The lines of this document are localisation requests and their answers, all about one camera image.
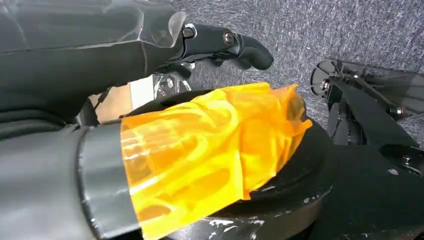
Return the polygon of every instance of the white scuff mark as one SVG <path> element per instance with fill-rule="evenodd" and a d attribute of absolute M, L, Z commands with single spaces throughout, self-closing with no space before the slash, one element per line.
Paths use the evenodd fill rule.
<path fill-rule="evenodd" d="M 259 225 L 263 225 L 265 223 L 264 220 L 253 220 L 253 221 L 249 221 L 249 224 L 259 224 Z"/>
<path fill-rule="evenodd" d="M 348 236 L 349 235 L 347 235 L 347 234 L 343 234 L 343 237 L 345 237 L 347 240 L 351 240 Z"/>
<path fill-rule="evenodd" d="M 387 170 L 389 173 L 391 173 L 391 174 L 393 174 L 393 175 L 395 175 L 395 176 L 397 176 L 397 175 L 399 175 L 399 172 L 396 170 L 396 169 L 389 169 L 389 170 Z"/>
<path fill-rule="evenodd" d="M 233 221 L 228 221 L 228 220 L 212 220 L 209 222 L 209 225 L 216 226 L 217 228 L 219 228 L 221 224 L 223 226 L 227 226 L 228 224 L 233 224 L 233 223 L 234 223 Z"/>
<path fill-rule="evenodd" d="M 224 229 L 224 233 L 227 232 L 227 231 L 229 231 L 229 230 L 231 230 L 231 229 L 234 229 L 234 228 L 238 228 L 238 226 L 227 227 L 226 229 Z"/>
<path fill-rule="evenodd" d="M 209 236 L 209 239 L 211 239 L 213 236 L 215 236 L 217 234 L 217 232 L 212 232 L 211 234 L 210 234 L 210 236 Z"/>
<path fill-rule="evenodd" d="M 266 192 L 268 190 L 275 189 L 275 188 L 276 188 L 276 186 L 269 186 L 267 188 L 262 189 L 261 192 Z"/>

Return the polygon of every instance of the bolt head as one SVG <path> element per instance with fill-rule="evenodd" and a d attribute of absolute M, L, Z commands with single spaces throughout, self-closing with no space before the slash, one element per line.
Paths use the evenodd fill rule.
<path fill-rule="evenodd" d="M 224 33 L 224 43 L 228 46 L 232 46 L 234 43 L 234 34 L 230 31 L 227 31 L 226 33 Z"/>
<path fill-rule="evenodd" d="M 171 78 L 167 78 L 166 79 L 166 85 L 168 86 L 168 88 L 173 88 L 174 86 L 174 81 Z"/>
<path fill-rule="evenodd" d="M 193 31 L 193 29 L 186 27 L 182 30 L 182 35 L 184 36 L 184 38 L 189 39 L 195 36 L 195 32 Z"/>

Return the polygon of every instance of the transparent plastic sheet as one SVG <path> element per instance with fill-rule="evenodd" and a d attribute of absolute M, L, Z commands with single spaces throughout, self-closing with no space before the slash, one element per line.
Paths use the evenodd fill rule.
<path fill-rule="evenodd" d="M 312 126 L 296 87 L 225 87 L 124 118 L 122 158 L 144 239 L 248 200 L 274 177 Z"/>
<path fill-rule="evenodd" d="M 186 14 L 160 0 L 7 0 L 0 52 L 145 42 L 172 48 Z"/>

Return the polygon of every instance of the robotic arm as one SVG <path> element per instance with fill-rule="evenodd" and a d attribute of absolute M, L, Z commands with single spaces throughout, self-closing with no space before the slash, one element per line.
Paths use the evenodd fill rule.
<path fill-rule="evenodd" d="M 183 62 L 273 63 L 255 39 L 184 25 L 184 13 L 151 1 L 5 1 L 0 20 L 2 239 L 111 239 L 140 228 L 120 122 L 66 126 L 88 96 L 153 73 L 188 78 Z"/>

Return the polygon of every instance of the black plastic part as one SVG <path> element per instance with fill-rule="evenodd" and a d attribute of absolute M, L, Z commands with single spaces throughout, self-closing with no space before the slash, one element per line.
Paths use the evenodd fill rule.
<path fill-rule="evenodd" d="M 85 132 L 67 127 L 0 141 L 1 239 L 95 239 L 77 185 Z"/>
<path fill-rule="evenodd" d="M 180 61 L 206 60 L 219 67 L 225 60 L 231 60 L 236 67 L 246 70 L 254 67 L 266 70 L 274 62 L 272 54 L 256 39 L 232 33 L 226 28 L 193 24 L 194 37 L 184 39 L 184 53 Z M 225 35 L 232 42 L 225 42 Z"/>
<path fill-rule="evenodd" d="M 100 239 L 138 230 L 121 153 L 121 123 L 90 130 L 79 150 L 83 204 Z"/>
<path fill-rule="evenodd" d="M 230 48 L 223 39 L 225 33 L 231 32 L 227 28 L 203 24 L 193 24 L 193 28 L 194 37 L 184 40 L 184 53 L 181 56 L 184 62 L 212 57 Z"/>
<path fill-rule="evenodd" d="M 76 116 L 76 122 L 80 126 L 97 126 L 100 124 L 95 108 L 89 99 L 84 103 L 81 111 Z"/>
<path fill-rule="evenodd" d="M 340 78 L 328 79 L 343 92 L 343 98 L 361 126 L 367 144 L 377 147 L 386 144 L 419 147 L 418 143 L 371 96 L 346 84 Z"/>
<path fill-rule="evenodd" d="M 231 62 L 242 70 L 254 67 L 267 70 L 274 62 L 273 55 L 258 40 L 242 34 L 235 34 L 237 45 L 236 58 Z"/>
<path fill-rule="evenodd" d="M 418 74 L 325 59 L 316 65 L 310 78 L 315 95 L 325 94 L 326 90 L 322 90 L 320 84 L 330 75 L 350 78 L 356 75 L 394 105 L 403 106 L 415 114 L 424 113 L 424 77 Z"/>
<path fill-rule="evenodd" d="M 411 174 L 424 177 L 424 151 L 402 145 L 384 145 L 380 153 L 392 164 Z"/>
<path fill-rule="evenodd" d="M 424 231 L 424 179 L 375 146 L 335 146 L 331 194 L 310 240 L 411 240 Z"/>

